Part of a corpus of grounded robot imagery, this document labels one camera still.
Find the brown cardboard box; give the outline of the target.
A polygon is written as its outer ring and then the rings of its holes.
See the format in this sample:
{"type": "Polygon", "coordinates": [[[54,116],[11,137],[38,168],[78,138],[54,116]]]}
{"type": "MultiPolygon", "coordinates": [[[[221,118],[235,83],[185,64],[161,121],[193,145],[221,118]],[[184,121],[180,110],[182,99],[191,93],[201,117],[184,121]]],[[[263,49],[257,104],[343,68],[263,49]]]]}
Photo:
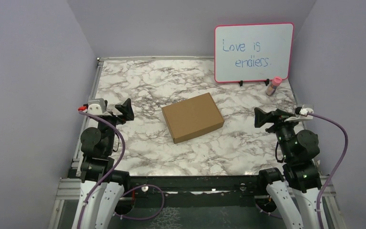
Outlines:
{"type": "Polygon", "coordinates": [[[224,117],[210,93],[162,107],[174,144],[188,141],[224,125],[224,117]]]}

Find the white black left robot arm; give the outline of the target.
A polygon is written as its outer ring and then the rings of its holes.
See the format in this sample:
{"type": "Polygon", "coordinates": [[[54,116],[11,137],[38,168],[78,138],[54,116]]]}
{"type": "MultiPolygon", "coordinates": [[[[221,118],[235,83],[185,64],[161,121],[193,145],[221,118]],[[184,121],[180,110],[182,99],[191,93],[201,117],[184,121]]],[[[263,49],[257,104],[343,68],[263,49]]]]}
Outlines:
{"type": "Polygon", "coordinates": [[[132,101],[128,98],[115,105],[119,114],[108,111],[107,105],[107,100],[99,98],[78,109],[98,124],[84,129],[80,136],[83,160],[74,229],[107,228],[118,201],[131,189],[129,172],[116,170],[126,151],[125,139],[116,126],[134,120],[132,101]]]}

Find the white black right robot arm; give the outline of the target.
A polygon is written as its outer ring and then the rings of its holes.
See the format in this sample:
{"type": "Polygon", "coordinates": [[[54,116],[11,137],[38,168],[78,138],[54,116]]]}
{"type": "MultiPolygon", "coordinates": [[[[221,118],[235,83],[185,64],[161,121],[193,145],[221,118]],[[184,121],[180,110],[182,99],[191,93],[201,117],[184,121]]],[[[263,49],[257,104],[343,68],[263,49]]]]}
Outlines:
{"type": "Polygon", "coordinates": [[[266,132],[276,135],[276,147],[283,154],[283,171],[276,167],[260,170],[256,189],[273,199],[288,229],[328,228],[321,208],[321,178],[313,162],[320,153],[318,136],[305,129],[294,131],[309,111],[301,108],[291,114],[280,109],[270,112],[254,109],[254,126],[260,128],[271,123],[266,132]]]}

